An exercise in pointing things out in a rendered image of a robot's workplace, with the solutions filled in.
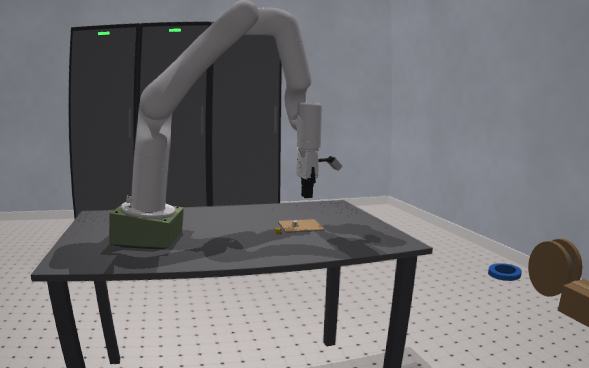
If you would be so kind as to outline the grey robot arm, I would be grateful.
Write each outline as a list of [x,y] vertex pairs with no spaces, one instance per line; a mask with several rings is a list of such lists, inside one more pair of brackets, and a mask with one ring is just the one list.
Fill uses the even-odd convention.
[[322,105],[306,103],[306,92],[302,91],[311,85],[311,74],[297,20],[287,11],[257,8],[251,1],[240,0],[142,92],[132,195],[127,195],[127,203],[121,205],[123,212],[142,218],[166,218],[175,214],[173,206],[166,204],[164,208],[172,112],[198,78],[244,34],[275,38],[286,79],[286,111],[297,131],[297,147],[305,150],[321,147]]

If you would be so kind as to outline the tan square mat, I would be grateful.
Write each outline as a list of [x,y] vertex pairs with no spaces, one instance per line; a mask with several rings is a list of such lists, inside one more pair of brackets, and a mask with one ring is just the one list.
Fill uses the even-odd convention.
[[[293,226],[292,221],[297,221],[297,226]],[[281,225],[285,232],[325,230],[315,219],[278,221],[278,223]]]

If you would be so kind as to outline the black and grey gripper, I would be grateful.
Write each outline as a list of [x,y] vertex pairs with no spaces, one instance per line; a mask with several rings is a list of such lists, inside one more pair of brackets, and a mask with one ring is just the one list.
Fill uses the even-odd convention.
[[[296,174],[301,177],[301,196],[304,198],[313,197],[313,187],[318,178],[318,151],[298,148]],[[317,175],[316,175],[317,174]],[[311,178],[310,178],[311,177]],[[316,177],[316,179],[315,179]]]

